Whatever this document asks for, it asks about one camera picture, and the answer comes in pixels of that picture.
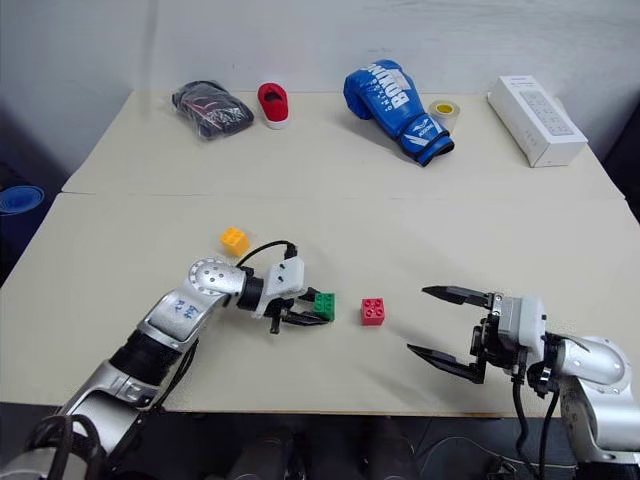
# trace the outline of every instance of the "toy block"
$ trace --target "toy block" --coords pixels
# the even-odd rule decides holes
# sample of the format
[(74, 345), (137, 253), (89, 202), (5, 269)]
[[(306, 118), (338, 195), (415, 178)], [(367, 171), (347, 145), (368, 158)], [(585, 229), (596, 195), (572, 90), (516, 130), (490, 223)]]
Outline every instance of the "toy block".
[(384, 321), (384, 302), (381, 298), (362, 299), (362, 325), (380, 326)]
[(313, 301), (313, 313), (333, 322), (335, 320), (336, 298), (333, 293), (316, 293)]
[(241, 257), (249, 249), (249, 238), (242, 230), (229, 227), (220, 236), (220, 241), (229, 255)]

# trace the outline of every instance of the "white product box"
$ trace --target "white product box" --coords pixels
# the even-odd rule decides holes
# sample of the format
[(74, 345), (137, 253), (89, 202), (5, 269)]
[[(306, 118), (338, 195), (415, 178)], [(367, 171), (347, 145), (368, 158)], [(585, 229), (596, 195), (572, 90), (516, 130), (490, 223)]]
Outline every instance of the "white product box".
[(532, 167), (569, 165), (587, 143), (530, 75), (499, 77), (487, 98)]

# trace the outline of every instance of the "robotic arm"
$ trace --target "robotic arm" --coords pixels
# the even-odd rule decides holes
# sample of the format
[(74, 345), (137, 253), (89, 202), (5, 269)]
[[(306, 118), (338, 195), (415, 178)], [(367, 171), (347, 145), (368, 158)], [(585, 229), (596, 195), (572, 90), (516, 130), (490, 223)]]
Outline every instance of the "robotic arm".
[[(231, 303), (252, 311), (254, 318), (271, 318), (274, 334), (280, 322), (327, 323), (314, 313), (292, 311), (296, 299), (313, 301), (316, 291), (304, 287), (304, 263), (295, 245), (274, 242), (278, 243), (287, 245), (285, 258), (264, 279), (255, 277), (251, 268), (234, 267), (221, 258), (194, 263), (183, 284), (162, 297), (126, 344), (97, 368), (56, 416), (36, 427), (25, 453), (0, 471), (0, 478), (96, 478), (104, 460), (118, 457), (146, 415), (160, 408), (186, 373), (198, 337), (219, 306)], [(176, 374), (163, 389), (181, 357)]]
[[(573, 338), (546, 332), (546, 313), (535, 297), (514, 298), (460, 287), (426, 287), (423, 292), (451, 303), (469, 303), (489, 310), (474, 327), (471, 355), (464, 365), (436, 350), (407, 345), (411, 351), (445, 372), (483, 383), (487, 363), (504, 369), (514, 383), (516, 411), (526, 432), (520, 385), (528, 384), (544, 398), (553, 392), (547, 417), (559, 396), (568, 426), (578, 478), (640, 478), (640, 406), (631, 392), (631, 363), (609, 339)], [(534, 476), (544, 478), (544, 439), (536, 472), (516, 447)]]

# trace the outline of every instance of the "red sneaker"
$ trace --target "red sneaker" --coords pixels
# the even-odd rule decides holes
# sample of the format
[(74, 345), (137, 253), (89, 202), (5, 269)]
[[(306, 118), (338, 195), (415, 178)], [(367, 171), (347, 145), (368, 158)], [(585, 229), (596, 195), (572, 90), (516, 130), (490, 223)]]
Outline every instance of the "red sneaker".
[(258, 101), (269, 128), (280, 130), (289, 123), (287, 92), (277, 83), (265, 83), (258, 89)]

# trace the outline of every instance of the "boxing glove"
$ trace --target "boxing glove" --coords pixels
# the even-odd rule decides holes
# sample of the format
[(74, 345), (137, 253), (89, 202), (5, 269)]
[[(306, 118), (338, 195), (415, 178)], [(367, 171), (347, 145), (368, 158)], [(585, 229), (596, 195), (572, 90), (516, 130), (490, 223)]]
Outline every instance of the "boxing glove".
[(449, 131), (425, 113), (413, 80), (391, 60), (379, 60), (344, 81), (349, 109), (363, 120), (375, 118), (404, 153), (423, 167), (453, 150)]

